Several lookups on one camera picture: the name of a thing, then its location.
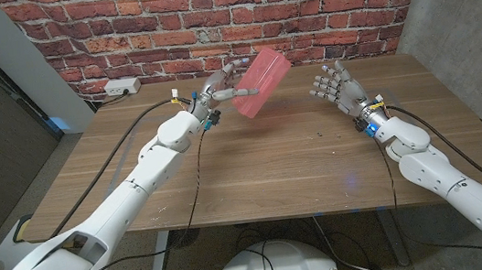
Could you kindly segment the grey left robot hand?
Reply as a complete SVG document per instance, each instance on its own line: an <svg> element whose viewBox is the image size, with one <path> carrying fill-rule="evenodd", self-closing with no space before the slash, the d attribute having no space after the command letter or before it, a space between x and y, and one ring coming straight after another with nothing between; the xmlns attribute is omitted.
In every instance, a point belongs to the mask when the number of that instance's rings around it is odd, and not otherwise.
<svg viewBox="0 0 482 270"><path fill-rule="evenodd" d="M189 106L189 112L202 122L219 103L234 97L258 94L258 89L235 88L235 80L240 78L239 74L235 74L235 70L249 63L248 58L236 59L211 74L204 82L198 97Z"/></svg>

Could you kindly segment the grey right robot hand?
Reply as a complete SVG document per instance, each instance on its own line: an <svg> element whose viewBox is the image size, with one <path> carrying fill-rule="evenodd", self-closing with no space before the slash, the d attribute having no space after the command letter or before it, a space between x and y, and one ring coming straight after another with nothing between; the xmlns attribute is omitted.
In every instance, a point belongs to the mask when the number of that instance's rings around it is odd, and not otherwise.
<svg viewBox="0 0 482 270"><path fill-rule="evenodd" d="M315 87L309 93L314 97L333 103L342 113L364 120L366 123L383 125L388 121L382 107L366 94L366 91L353 77L340 60L332 67L324 65L321 70L325 76L316 76Z"/></svg>

